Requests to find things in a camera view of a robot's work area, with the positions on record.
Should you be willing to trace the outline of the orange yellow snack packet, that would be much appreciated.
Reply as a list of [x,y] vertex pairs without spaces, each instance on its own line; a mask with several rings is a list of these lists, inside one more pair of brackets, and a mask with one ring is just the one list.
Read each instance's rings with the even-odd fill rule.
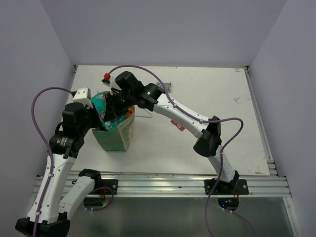
[[126,118],[128,119],[129,117],[131,117],[135,112],[135,107],[134,106],[131,106],[128,108],[128,111],[126,113]]

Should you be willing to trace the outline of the green paper bag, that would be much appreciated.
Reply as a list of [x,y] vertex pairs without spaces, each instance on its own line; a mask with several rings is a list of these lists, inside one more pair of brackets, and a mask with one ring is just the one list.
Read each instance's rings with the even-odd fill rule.
[[92,129],[92,134],[101,148],[106,152],[126,152],[130,146],[134,131],[134,114],[110,131]]

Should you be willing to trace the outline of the teal candy packet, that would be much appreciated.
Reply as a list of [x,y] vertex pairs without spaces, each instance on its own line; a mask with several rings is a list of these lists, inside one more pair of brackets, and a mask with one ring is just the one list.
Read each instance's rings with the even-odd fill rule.
[[126,115],[117,117],[114,119],[110,119],[109,121],[104,121],[106,112],[109,112],[109,110],[107,109],[107,102],[106,102],[105,95],[106,95],[105,91],[99,92],[91,98],[91,102],[94,105],[101,122],[100,130],[110,131],[114,129],[115,127],[117,127],[122,122],[124,122],[126,120]]

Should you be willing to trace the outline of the grey snack packet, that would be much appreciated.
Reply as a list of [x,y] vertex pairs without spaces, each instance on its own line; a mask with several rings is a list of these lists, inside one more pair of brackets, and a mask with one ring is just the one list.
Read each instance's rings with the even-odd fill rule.
[[163,85],[167,89],[168,93],[172,91],[172,83],[171,82],[164,82]]

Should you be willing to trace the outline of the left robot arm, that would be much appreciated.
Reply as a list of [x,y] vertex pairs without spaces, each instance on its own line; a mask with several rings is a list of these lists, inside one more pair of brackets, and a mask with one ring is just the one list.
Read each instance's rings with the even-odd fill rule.
[[47,165],[39,192],[27,217],[20,218],[16,230],[28,237],[65,237],[70,229],[70,220],[89,194],[102,190],[100,172],[84,169],[74,186],[63,195],[69,172],[84,137],[91,128],[100,124],[94,107],[74,102],[65,106],[62,122],[49,141]]

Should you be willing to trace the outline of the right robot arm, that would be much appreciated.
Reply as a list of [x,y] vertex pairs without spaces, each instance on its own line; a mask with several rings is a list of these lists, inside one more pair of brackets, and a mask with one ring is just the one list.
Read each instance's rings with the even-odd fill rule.
[[239,174],[224,155],[218,117],[208,118],[194,113],[172,99],[162,87],[154,83],[143,85],[129,71],[116,78],[106,73],[102,82],[110,87],[110,92],[105,95],[106,108],[102,115],[106,129],[110,128],[111,122],[126,115],[132,106],[163,115],[184,126],[196,137],[193,150],[208,158],[218,175],[222,192],[231,194],[237,189]]

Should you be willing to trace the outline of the pink snack packet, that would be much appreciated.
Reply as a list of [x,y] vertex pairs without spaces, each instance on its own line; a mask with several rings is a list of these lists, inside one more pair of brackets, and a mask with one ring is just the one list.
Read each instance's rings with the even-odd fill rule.
[[185,127],[182,126],[181,124],[179,124],[178,122],[171,120],[171,123],[176,126],[181,132],[183,132],[185,130]]

